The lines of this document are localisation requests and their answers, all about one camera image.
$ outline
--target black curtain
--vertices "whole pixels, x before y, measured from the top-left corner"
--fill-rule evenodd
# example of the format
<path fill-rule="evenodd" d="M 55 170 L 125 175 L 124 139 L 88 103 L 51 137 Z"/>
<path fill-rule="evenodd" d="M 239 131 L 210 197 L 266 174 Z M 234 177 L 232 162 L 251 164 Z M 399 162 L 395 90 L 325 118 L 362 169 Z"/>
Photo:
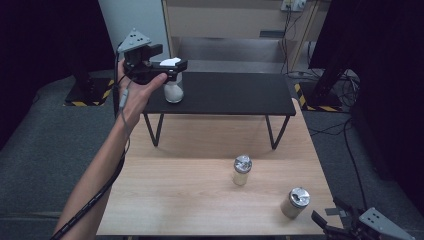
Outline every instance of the black curtain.
<path fill-rule="evenodd" d="M 114 68 L 114 50 L 97 0 L 4 0 L 0 32 L 0 149 L 37 90 L 74 75 L 69 63 L 75 59 L 70 58 L 78 58 L 87 72 Z M 59 40 L 58 33 L 69 41 Z"/>
<path fill-rule="evenodd" d="M 357 11 L 360 4 L 366 7 Z M 424 215 L 424 15 L 419 5 L 417 0 L 333 0 L 310 67 L 326 68 L 344 44 L 339 39 L 349 30 L 345 26 L 356 19 L 360 34 L 355 45 L 347 46 L 354 52 L 347 66 L 361 81 L 354 123 L 372 160 L 379 167 L 384 163 Z"/>

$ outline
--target yellow black hazard tape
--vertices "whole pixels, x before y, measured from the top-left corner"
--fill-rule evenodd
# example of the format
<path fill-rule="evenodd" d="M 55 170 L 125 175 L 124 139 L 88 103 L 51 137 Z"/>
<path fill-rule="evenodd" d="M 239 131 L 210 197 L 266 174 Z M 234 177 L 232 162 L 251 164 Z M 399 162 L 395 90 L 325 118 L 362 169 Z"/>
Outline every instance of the yellow black hazard tape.
<path fill-rule="evenodd" d="M 109 96 L 110 91 L 112 90 L 113 83 L 114 83 L 114 81 L 113 81 L 113 79 L 111 79 L 109 81 L 109 84 L 108 84 L 107 88 L 105 89 L 103 97 L 102 97 L 102 99 L 100 99 L 100 101 L 96 101 L 96 102 L 92 102 L 92 101 L 72 101 L 72 102 L 65 102 L 63 104 L 63 106 L 77 106 L 77 107 L 102 106 L 106 102 L 106 99 Z"/>
<path fill-rule="evenodd" d="M 305 96 L 303 95 L 302 89 L 300 88 L 299 84 L 295 84 L 294 88 L 296 89 L 297 96 L 299 97 L 300 102 L 300 108 L 302 110 L 307 111 L 322 111 L 322 112 L 341 112 L 343 109 L 341 107 L 334 107 L 334 106 L 308 106 L 308 103 L 306 102 Z"/>

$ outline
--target glass jar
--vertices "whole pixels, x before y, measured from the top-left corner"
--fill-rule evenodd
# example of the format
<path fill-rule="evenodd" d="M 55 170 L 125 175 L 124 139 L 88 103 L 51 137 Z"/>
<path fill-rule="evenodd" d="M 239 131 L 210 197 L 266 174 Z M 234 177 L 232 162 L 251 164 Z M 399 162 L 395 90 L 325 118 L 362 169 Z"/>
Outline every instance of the glass jar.
<path fill-rule="evenodd" d="M 182 74 L 177 75 L 176 81 L 168 81 L 164 86 L 165 99 L 170 103 L 178 103 L 183 100 L 184 88 Z"/>
<path fill-rule="evenodd" d="M 294 219 L 308 206 L 311 197 L 304 188 L 293 188 L 281 203 L 281 211 L 286 217 Z"/>
<path fill-rule="evenodd" d="M 234 161 L 233 182 L 239 186 L 245 185 L 251 169 L 252 160 L 249 158 L 249 156 L 238 156 Z"/>

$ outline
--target hand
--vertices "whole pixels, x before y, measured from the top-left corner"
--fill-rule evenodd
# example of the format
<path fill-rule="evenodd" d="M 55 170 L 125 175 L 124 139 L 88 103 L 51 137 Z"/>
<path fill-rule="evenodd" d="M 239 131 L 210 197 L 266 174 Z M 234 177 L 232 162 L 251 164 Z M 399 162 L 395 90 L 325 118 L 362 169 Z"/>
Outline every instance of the hand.
<path fill-rule="evenodd" d="M 128 84 L 130 84 L 128 87 L 128 97 L 123 112 L 128 127 L 133 129 L 135 125 L 137 125 L 138 121 L 140 121 L 140 115 L 146 107 L 150 95 L 153 91 L 162 86 L 168 76 L 165 73 L 161 73 L 146 85 L 132 83 L 131 80 L 125 76 L 124 60 L 125 59 L 122 59 L 118 63 L 118 81 L 121 80 L 119 83 L 119 96 L 120 98 L 122 97 L 122 93 L 125 91 Z"/>

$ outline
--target bottle cap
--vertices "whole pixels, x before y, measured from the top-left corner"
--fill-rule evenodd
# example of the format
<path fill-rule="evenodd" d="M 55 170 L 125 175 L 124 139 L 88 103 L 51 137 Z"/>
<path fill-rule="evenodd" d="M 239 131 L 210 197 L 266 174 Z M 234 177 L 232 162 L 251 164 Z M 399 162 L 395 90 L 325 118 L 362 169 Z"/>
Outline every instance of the bottle cap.
<path fill-rule="evenodd" d="M 234 161 L 234 169 L 239 173 L 248 173 L 252 169 L 252 160 L 248 155 L 240 155 Z"/>
<path fill-rule="evenodd" d="M 305 208 L 308 206 L 311 197 L 305 189 L 299 187 L 291 190 L 289 194 L 290 202 L 297 208 Z"/>

